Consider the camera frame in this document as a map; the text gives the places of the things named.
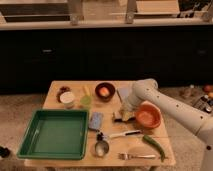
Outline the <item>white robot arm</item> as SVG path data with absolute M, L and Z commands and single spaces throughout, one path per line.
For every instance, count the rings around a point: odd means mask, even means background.
M 162 94 L 155 79 L 133 82 L 122 108 L 135 111 L 143 101 L 156 105 L 203 141 L 205 149 L 200 171 L 213 171 L 213 116 Z

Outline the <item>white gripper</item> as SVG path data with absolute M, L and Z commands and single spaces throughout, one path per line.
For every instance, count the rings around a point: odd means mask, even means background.
M 121 117 L 123 121 L 128 121 L 131 118 L 134 118 L 134 112 L 142 103 L 142 99 L 137 97 L 133 92 L 131 92 L 122 102 L 121 106 Z

